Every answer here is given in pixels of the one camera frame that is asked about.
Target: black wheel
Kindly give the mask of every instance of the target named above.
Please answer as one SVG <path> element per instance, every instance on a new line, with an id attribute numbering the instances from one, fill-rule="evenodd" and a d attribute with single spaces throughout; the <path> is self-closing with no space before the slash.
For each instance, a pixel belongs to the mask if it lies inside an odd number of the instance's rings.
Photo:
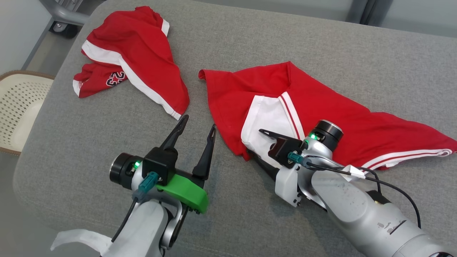
<path id="1" fill-rule="evenodd" d="M 73 24 L 66 24 L 65 28 L 62 31 L 55 31 L 54 27 L 57 23 L 60 24 L 61 22 L 54 21 L 52 26 L 49 28 L 50 32 L 68 39 L 74 38 L 78 34 L 78 26 Z"/>

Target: red garment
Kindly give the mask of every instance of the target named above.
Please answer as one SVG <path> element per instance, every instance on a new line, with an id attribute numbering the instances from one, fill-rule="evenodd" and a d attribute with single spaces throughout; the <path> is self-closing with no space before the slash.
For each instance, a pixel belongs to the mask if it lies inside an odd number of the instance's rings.
<path id="1" fill-rule="evenodd" d="M 267 129 L 303 140 L 317 122 L 328 120 L 344 136 L 333 159 L 342 165 L 391 167 L 423 156 L 447 156 L 457 141 L 434 128 L 370 110 L 344 97 L 291 62 L 237 72 L 201 70 L 207 81 L 208 104 L 228 147 L 246 160 L 246 148 L 278 167 L 268 157 L 273 141 Z"/>
<path id="2" fill-rule="evenodd" d="M 110 14 L 82 46 L 82 53 L 95 63 L 85 65 L 75 75 L 76 94 L 90 96 L 128 77 L 136 88 L 179 119 L 189 105 L 189 95 L 173 61 L 166 37 L 169 28 L 169 23 L 147 6 Z"/>

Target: caster wheel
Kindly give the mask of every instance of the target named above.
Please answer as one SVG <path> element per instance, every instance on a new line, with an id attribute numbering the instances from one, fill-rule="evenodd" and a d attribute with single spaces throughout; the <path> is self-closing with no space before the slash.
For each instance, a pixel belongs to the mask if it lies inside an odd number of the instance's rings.
<path id="1" fill-rule="evenodd" d="M 78 34 L 78 26 L 54 21 L 49 31 L 64 38 L 71 39 Z"/>

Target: black cable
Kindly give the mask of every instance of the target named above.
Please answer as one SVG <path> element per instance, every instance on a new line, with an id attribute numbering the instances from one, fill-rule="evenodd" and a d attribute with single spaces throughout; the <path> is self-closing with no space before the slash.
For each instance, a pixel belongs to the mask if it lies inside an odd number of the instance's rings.
<path id="1" fill-rule="evenodd" d="M 309 166 L 312 166 L 312 167 L 316 167 L 318 169 L 324 169 L 324 170 L 333 171 L 333 172 L 337 172 L 337 173 L 341 173 L 341 174 L 351 175 L 350 172 L 341 171 L 341 170 L 338 170 L 338 169 L 335 169 L 335 168 L 325 167 L 325 166 L 321 166 L 321 165 L 316 165 L 316 164 L 311 163 L 311 162 L 307 162 L 306 164 L 308 164 Z M 411 204 L 413 205 L 414 211 L 416 212 L 416 216 L 417 216 L 417 226 L 421 229 L 419 209 L 417 209 L 416 203 L 414 202 L 414 200 L 405 191 L 401 190 L 400 188 L 398 188 L 398 187 L 396 187 L 396 186 L 394 186 L 392 184 L 389 184 L 389 183 L 384 182 L 384 181 L 379 180 L 379 179 L 375 179 L 375 178 L 371 178 L 371 177 L 365 177 L 365 179 L 369 180 L 369 181 L 381 183 L 381 184 L 383 184 L 385 186 L 393 188 L 393 189 L 397 190 L 398 192 L 402 193 L 411 202 Z"/>
<path id="2" fill-rule="evenodd" d="M 356 167 L 356 168 L 359 169 L 359 170 L 364 170 L 364 171 L 367 171 L 367 172 L 373 174 L 373 175 L 374 175 L 374 178 L 377 179 L 377 180 L 379 180 L 379 177 L 377 176 L 377 173 L 376 173 L 374 170 L 370 170 L 370 169 L 364 168 L 364 167 Z M 378 191 L 378 193 L 382 194 L 382 193 L 381 193 L 381 183 L 380 183 L 379 181 L 376 181 L 376 184 L 377 184 L 377 191 Z"/>
<path id="3" fill-rule="evenodd" d="M 114 234 L 113 238 L 111 239 L 111 242 L 114 242 L 116 238 L 119 236 L 121 233 L 122 229 L 124 228 L 125 224 L 127 223 L 128 218 L 130 217 L 130 214 L 133 212 L 133 208 L 135 207 L 135 204 L 137 203 L 138 199 L 135 197 L 135 199 L 132 202 L 132 205 L 130 206 L 130 209 L 128 209 L 127 215 L 125 215 L 124 221 L 122 221 L 121 226 L 117 230 L 117 232 Z"/>

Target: red stripe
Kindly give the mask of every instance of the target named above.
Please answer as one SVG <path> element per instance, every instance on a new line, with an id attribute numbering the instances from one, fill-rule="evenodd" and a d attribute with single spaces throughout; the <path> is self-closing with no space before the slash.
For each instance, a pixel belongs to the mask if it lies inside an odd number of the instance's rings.
<path id="1" fill-rule="evenodd" d="M 287 112 L 289 113 L 289 117 L 290 117 L 290 120 L 292 121 L 293 128 L 295 129 L 295 133 L 297 133 L 298 139 L 301 140 L 300 135 L 298 134 L 298 129 L 297 129 L 297 127 L 295 126 L 295 122 L 293 121 L 292 115 L 290 114 L 290 110 L 289 110 L 289 107 L 287 106 L 286 100 L 284 100 L 284 98 L 283 98 L 282 96 L 280 96 L 280 97 L 281 97 L 281 99 L 282 99 L 282 102 L 283 102 L 284 105 L 286 106 Z"/>
<path id="2" fill-rule="evenodd" d="M 389 160 L 392 160 L 392 159 L 399 159 L 399 158 L 405 158 L 405 157 L 416 156 L 416 155 L 439 155 L 439 154 L 437 154 L 437 153 L 419 153 L 419 154 L 412 154 L 412 155 L 403 155 L 403 156 L 390 157 L 390 158 L 387 158 L 385 160 L 378 161 L 377 163 L 375 163 L 373 165 L 370 165 L 368 168 L 371 169 L 372 167 L 374 167 L 375 165 L 377 165 L 377 164 L 379 164 L 381 162 L 389 161 Z"/>

